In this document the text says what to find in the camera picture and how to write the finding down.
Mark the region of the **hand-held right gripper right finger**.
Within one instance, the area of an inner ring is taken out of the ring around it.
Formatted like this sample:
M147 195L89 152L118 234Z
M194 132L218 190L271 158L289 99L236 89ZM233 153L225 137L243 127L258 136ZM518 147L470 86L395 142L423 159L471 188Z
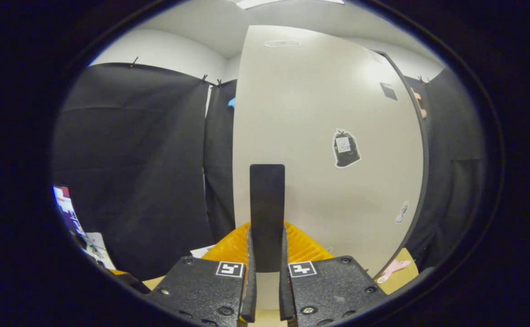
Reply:
M288 326L344 326L383 304L386 293L356 259L333 256L289 222L283 227L279 302Z

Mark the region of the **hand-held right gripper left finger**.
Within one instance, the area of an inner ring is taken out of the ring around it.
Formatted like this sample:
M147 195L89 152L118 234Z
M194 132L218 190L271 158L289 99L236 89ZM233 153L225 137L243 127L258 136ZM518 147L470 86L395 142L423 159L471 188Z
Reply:
M256 319L256 268L250 223L201 258L182 257L147 299L194 326L245 327Z

